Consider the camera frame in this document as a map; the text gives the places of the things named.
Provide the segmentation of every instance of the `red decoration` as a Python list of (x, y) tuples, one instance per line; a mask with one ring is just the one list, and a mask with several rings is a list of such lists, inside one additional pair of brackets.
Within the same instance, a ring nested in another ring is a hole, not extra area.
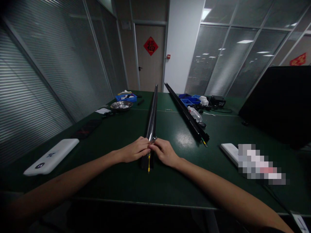
[(150, 37), (147, 42), (144, 44), (144, 48), (147, 50), (147, 52), (150, 54), (150, 56), (153, 55), (153, 53), (158, 49), (158, 45), (153, 40), (152, 37)]
[(304, 53), (304, 54), (300, 55), (299, 57), (291, 60), (289, 64), (291, 66), (303, 65), (303, 64), (305, 64), (306, 58), (307, 58), (307, 53)]

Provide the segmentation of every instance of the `green tabletop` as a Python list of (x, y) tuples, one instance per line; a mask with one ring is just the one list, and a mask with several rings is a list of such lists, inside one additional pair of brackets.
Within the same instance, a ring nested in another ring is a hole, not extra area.
[[(92, 113), (2, 170), (2, 190), (27, 192), (70, 169), (124, 147), (139, 136), (144, 136), (153, 93), (143, 91), (135, 93), (143, 96), (145, 100), (143, 104), (138, 106), (136, 102), (130, 111), (104, 119), (87, 139), (80, 140), (50, 174), (27, 177), (23, 172), (60, 140), (70, 138), (88, 120), (100, 119), (101, 114)], [(288, 209), (309, 215), (311, 200), (307, 192), (307, 181), (295, 151), (252, 125), (247, 127), (242, 125), (243, 120), (237, 115), (237, 110), (242, 104), (240, 100), (228, 98), (225, 107), (232, 108), (234, 110), (232, 113), (210, 112), (216, 116), (202, 115), (203, 122), (207, 125), (205, 132), (210, 136), (206, 148), (194, 140), (170, 95), (159, 93), (156, 135), (158, 138), (169, 140), (180, 157), (236, 184), (276, 212), (285, 213), (286, 211), (260, 184), (239, 174), (237, 167), (219, 148), (221, 143), (256, 144), (256, 149), (260, 150), (261, 155), (269, 156), (269, 161), (273, 161), (274, 166), (281, 167), (282, 172), (286, 173), (286, 178), (290, 180), (288, 185), (273, 186), (274, 192)], [(117, 164), (93, 179), (74, 198), (201, 209), (217, 208), (217, 205), (195, 184), (176, 170), (163, 165), (157, 158), (155, 168), (150, 174), (139, 168), (138, 161)]]

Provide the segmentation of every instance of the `metal bowl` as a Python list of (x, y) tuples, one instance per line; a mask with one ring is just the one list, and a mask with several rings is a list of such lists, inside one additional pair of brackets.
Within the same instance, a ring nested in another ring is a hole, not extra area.
[[(127, 105), (129, 107), (121, 108), (122, 105)], [(110, 107), (118, 112), (126, 112), (126, 111), (129, 111), (132, 106), (133, 106), (133, 103), (130, 101), (118, 101), (118, 102), (114, 102)]]

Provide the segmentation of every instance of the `computer monitor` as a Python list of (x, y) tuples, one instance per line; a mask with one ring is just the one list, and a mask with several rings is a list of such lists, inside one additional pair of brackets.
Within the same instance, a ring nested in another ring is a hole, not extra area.
[(282, 143), (311, 141), (311, 66), (269, 67), (239, 115)]

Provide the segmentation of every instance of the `black phone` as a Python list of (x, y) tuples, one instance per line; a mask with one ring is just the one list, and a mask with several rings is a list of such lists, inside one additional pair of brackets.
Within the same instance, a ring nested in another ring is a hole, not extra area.
[(76, 131), (71, 138), (75, 139), (85, 139), (87, 138), (94, 129), (101, 124), (102, 120), (90, 120), (84, 126), (82, 126), (78, 131)]

